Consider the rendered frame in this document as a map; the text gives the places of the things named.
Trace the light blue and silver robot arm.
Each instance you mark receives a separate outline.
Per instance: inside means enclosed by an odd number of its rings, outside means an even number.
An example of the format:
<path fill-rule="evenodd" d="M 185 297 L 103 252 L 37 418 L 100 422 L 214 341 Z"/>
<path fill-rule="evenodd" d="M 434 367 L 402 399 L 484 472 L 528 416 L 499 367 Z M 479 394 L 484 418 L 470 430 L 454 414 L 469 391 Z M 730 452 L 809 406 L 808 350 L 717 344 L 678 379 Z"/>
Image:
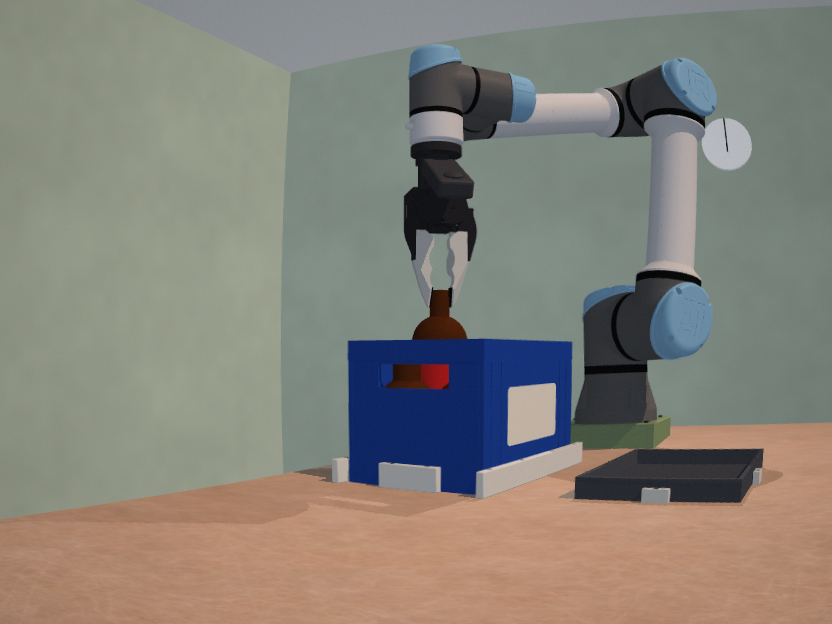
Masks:
<path fill-rule="evenodd" d="M 591 93 L 536 94 L 527 78 L 461 63 L 449 45 L 411 54 L 410 145 L 575 133 L 652 138 L 646 265 L 635 285 L 584 300 L 575 424 L 657 420 L 647 360 L 694 354 L 712 327 L 712 305 L 694 271 L 697 142 L 717 106 L 712 81 L 695 62 L 676 58 Z"/>

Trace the blue plastic crate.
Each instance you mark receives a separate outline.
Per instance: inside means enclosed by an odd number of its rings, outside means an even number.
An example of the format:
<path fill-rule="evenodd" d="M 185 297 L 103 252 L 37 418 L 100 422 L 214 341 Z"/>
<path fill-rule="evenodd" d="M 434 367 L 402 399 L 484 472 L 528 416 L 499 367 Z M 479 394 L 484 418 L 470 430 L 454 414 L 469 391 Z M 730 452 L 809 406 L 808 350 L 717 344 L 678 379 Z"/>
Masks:
<path fill-rule="evenodd" d="M 393 364 L 449 364 L 449 389 L 381 388 Z M 379 463 L 441 467 L 441 492 L 476 472 L 570 444 L 572 342 L 348 341 L 349 482 Z"/>

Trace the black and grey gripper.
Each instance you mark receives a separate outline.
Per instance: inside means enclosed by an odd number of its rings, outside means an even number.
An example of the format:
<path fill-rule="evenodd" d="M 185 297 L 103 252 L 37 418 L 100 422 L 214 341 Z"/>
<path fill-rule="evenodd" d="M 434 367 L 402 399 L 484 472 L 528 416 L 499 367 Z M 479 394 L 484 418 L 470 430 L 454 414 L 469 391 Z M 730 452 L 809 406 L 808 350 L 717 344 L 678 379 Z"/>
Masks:
<path fill-rule="evenodd" d="M 422 175 L 423 159 L 457 160 L 462 157 L 462 146 L 448 141 L 419 142 L 411 146 L 411 157 L 416 159 L 418 166 L 418 185 L 426 185 L 428 182 Z M 467 199 L 439 198 L 429 183 L 426 186 L 413 187 L 404 196 L 404 236 L 411 252 L 418 286 L 427 307 L 431 307 L 433 293 L 429 255 L 434 247 L 434 237 L 430 234 L 449 233 L 446 269 L 451 277 L 451 285 L 448 288 L 451 308 L 460 293 L 476 242 L 477 227 L 473 212 L 473 208 L 468 208 Z"/>

